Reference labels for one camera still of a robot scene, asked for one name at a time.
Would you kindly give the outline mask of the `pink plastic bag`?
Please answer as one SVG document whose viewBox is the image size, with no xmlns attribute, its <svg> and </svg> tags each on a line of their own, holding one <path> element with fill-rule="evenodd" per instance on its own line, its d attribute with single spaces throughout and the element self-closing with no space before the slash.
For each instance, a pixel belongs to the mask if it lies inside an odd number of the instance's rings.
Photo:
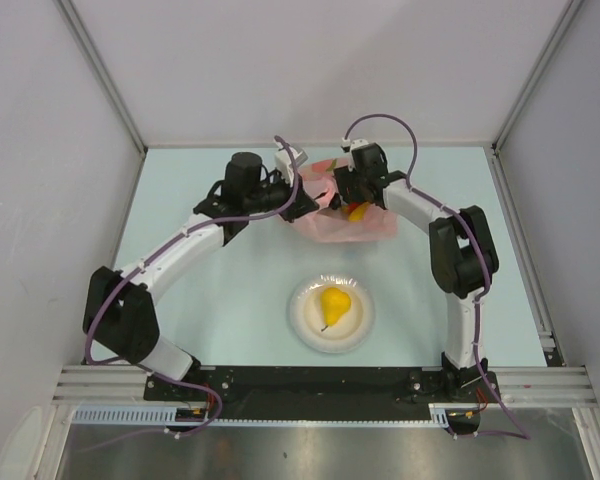
<svg viewBox="0 0 600 480">
<path fill-rule="evenodd" d="M 347 165 L 348 160 L 341 157 L 305 164 L 299 169 L 304 191 L 318 203 L 318 210 L 294 221 L 292 228 L 319 243 L 376 242 L 395 237 L 397 216 L 376 205 L 371 204 L 364 220 L 358 223 L 349 222 L 342 208 L 329 208 L 331 198 L 338 193 L 333 171 Z"/>
</svg>

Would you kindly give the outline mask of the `yellow fake lemon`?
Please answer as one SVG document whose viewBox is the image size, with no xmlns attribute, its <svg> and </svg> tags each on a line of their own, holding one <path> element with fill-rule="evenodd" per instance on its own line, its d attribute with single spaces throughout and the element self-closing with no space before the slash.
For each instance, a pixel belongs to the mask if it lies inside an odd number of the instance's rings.
<svg viewBox="0 0 600 480">
<path fill-rule="evenodd" d="M 348 214 L 348 217 L 347 217 L 348 221 L 352 222 L 352 223 L 358 223 L 358 222 L 363 221 L 370 206 L 371 206 L 371 204 L 368 202 L 361 203 L 360 207 L 358 207 L 356 210 L 354 210 L 353 212 Z"/>
</svg>

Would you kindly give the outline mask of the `yellow fake pear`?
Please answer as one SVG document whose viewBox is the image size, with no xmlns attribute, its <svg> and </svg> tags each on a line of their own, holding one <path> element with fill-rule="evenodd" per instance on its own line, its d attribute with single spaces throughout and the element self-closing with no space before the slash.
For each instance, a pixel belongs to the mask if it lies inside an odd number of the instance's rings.
<svg viewBox="0 0 600 480">
<path fill-rule="evenodd" d="M 351 309 L 351 297 L 337 287 L 328 287 L 320 294 L 320 308 L 324 321 L 322 330 L 335 326 Z"/>
</svg>

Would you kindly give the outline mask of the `white paper plate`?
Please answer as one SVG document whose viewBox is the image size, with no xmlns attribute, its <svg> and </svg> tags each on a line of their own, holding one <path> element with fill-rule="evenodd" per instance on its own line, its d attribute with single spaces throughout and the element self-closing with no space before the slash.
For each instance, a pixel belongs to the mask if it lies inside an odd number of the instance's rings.
<svg viewBox="0 0 600 480">
<path fill-rule="evenodd" d="M 311 349 L 344 354 L 360 347 L 375 325 L 369 291 L 356 278 L 320 274 L 301 282 L 288 305 L 291 328 Z"/>
</svg>

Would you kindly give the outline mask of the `red orange fake mango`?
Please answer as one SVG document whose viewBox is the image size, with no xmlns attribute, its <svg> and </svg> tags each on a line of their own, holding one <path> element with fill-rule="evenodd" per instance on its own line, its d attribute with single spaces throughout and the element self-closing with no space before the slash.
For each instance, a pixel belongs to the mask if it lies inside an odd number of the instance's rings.
<svg viewBox="0 0 600 480">
<path fill-rule="evenodd" d="M 347 214 L 350 214 L 351 212 L 353 212 L 360 206 L 361 206 L 361 203 L 350 203 L 350 204 L 343 205 L 342 210 L 344 212 L 346 212 Z"/>
</svg>

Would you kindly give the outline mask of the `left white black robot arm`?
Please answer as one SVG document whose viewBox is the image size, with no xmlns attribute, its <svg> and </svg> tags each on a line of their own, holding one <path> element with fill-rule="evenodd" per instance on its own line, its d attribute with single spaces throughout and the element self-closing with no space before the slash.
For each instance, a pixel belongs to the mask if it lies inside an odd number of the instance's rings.
<svg viewBox="0 0 600 480">
<path fill-rule="evenodd" d="M 316 211 L 303 190 L 300 166 L 306 153 L 280 147 L 267 170 L 253 152 L 232 155 L 222 179 L 194 208 L 187 222 L 162 245 L 121 270 L 101 267 L 90 279 L 83 331 L 116 360 L 166 377 L 177 398 L 201 387 L 199 361 L 160 333 L 156 304 L 197 261 L 226 246 L 251 222 L 280 216 L 292 222 Z"/>
</svg>

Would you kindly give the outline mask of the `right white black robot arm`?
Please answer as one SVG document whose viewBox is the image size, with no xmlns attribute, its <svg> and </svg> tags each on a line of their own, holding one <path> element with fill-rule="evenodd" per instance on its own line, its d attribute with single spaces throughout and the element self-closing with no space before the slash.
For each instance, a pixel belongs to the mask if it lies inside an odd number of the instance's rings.
<svg viewBox="0 0 600 480">
<path fill-rule="evenodd" d="M 384 150 L 366 140 L 345 140 L 347 165 L 334 170 L 343 202 L 367 201 L 394 213 L 428 237 L 431 273 L 446 294 L 447 338 L 439 384 L 453 401 L 464 401 L 487 381 L 482 305 L 499 258 L 486 214 L 478 206 L 455 210 L 391 172 Z"/>
</svg>

